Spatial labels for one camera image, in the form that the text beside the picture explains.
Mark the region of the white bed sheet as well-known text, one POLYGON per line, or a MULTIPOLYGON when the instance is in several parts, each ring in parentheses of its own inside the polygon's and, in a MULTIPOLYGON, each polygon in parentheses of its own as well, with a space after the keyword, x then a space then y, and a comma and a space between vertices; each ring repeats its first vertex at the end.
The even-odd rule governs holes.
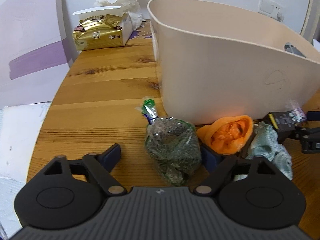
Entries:
POLYGON ((1 109, 2 239, 9 239, 21 228, 14 200, 26 184, 31 156, 50 105, 46 102, 1 109))

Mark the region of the cartoon kitty blind box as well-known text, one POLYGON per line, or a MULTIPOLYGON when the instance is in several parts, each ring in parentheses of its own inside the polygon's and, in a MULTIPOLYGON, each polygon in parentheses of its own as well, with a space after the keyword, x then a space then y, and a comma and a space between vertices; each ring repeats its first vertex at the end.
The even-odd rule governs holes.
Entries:
POLYGON ((289 113, 294 124, 300 124, 307 120, 306 114, 300 107, 300 104, 295 100, 289 100, 286 105, 286 111, 289 113))

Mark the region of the gold tissue pack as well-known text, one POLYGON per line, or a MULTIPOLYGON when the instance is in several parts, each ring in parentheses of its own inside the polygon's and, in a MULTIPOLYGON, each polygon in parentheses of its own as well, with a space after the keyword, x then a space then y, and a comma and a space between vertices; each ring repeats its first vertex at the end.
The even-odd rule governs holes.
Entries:
POLYGON ((131 18, 121 6, 93 7, 73 15, 79 19, 72 34, 77 51, 123 47, 133 32, 131 18))

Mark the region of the white wooden shelf frame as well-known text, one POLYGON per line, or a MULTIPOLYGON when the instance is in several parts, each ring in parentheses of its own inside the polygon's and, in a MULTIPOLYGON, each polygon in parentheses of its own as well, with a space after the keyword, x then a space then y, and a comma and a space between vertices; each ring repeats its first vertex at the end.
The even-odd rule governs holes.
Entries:
POLYGON ((319 41, 319 0, 309 0, 308 9, 300 35, 310 43, 319 41))

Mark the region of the white wall socket plate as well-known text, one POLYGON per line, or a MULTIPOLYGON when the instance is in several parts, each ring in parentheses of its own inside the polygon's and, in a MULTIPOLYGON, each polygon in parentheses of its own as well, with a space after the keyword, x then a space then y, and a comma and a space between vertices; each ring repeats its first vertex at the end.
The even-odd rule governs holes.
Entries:
POLYGON ((258 13, 278 22, 284 21, 284 8, 273 0, 259 0, 258 13))

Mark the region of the clear bag of dried herbs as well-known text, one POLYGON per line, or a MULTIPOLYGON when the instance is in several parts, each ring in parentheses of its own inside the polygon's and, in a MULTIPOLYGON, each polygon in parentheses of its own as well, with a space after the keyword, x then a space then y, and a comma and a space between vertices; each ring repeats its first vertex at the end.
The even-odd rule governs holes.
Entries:
POLYGON ((148 121, 144 147, 157 171, 169 185, 185 185, 202 161, 195 126, 159 116, 152 98, 143 100, 140 112, 148 121))

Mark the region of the beige plastic storage basket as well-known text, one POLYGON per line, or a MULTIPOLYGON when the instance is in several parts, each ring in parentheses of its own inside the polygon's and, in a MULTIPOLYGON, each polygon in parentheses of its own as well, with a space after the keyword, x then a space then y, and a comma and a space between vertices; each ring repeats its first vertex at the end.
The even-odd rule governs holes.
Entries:
POLYGON ((163 107, 210 124, 302 106, 319 89, 319 52, 257 12, 197 0, 148 3, 163 107))

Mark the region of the black small box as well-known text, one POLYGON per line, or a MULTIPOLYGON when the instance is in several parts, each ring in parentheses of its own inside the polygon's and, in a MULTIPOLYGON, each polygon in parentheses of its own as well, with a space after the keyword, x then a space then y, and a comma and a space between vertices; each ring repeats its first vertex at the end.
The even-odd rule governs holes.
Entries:
POLYGON ((295 138, 296 118, 293 111, 269 112, 263 117, 263 121, 276 131, 279 143, 295 138))

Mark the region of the pink purple bed headboard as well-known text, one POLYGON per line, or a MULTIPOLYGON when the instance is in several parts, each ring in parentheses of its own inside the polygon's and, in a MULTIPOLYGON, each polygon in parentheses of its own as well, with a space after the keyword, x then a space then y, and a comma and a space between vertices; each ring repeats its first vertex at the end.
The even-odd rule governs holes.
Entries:
POLYGON ((62 0, 1 0, 1 107, 52 101, 72 63, 62 0))

